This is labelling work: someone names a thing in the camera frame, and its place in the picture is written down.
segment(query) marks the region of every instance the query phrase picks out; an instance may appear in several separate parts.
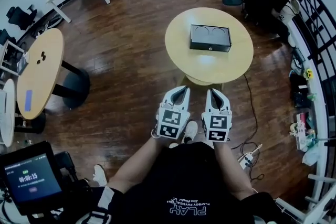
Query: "black railing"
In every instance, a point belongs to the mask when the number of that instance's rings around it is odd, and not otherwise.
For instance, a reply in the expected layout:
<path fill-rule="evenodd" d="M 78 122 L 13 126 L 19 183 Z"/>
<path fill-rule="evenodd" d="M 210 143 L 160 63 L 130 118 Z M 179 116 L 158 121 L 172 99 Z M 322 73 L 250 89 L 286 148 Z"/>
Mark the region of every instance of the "black railing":
<path fill-rule="evenodd" d="M 334 136 L 336 122 L 336 22 L 322 0 L 299 0 L 300 14 L 294 18 L 303 40 L 309 49 L 308 60 L 316 66 L 321 82 L 326 114 L 328 137 Z M 335 176 L 334 150 L 327 150 L 326 172 L 324 176 Z"/>

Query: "black box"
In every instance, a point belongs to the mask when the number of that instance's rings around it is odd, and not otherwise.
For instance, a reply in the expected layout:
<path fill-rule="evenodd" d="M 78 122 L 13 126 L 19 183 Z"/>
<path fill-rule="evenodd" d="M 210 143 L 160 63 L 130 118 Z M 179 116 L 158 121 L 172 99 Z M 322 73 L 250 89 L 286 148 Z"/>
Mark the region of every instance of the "black box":
<path fill-rule="evenodd" d="M 230 31 L 227 27 L 191 25 L 190 48 L 228 52 L 231 49 Z"/>

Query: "screen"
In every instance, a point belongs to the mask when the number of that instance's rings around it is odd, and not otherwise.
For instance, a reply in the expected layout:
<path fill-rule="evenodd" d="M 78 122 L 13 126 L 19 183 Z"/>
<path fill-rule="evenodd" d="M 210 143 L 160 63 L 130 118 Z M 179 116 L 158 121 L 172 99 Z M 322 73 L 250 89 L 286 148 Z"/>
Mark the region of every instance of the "screen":
<path fill-rule="evenodd" d="M 46 154 L 5 167 L 12 193 L 18 202 L 61 192 Z"/>

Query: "monitor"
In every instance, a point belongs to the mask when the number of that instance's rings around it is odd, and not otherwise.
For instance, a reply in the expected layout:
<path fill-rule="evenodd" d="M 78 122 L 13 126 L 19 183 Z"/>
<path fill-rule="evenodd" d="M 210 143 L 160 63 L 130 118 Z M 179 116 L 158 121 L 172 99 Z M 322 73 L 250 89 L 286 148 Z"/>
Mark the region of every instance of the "monitor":
<path fill-rule="evenodd" d="M 22 215 L 62 207 L 60 170 L 48 142 L 1 156 L 2 178 Z"/>

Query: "power strip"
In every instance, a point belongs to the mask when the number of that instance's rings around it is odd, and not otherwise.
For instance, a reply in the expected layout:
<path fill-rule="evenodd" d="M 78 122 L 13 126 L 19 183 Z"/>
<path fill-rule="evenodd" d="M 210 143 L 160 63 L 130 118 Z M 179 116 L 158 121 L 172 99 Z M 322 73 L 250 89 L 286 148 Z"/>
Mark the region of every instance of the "power strip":
<path fill-rule="evenodd" d="M 239 162 L 240 166 L 244 170 L 249 164 L 252 162 L 253 156 L 252 153 L 247 153 L 244 156 L 242 156 L 242 160 Z"/>

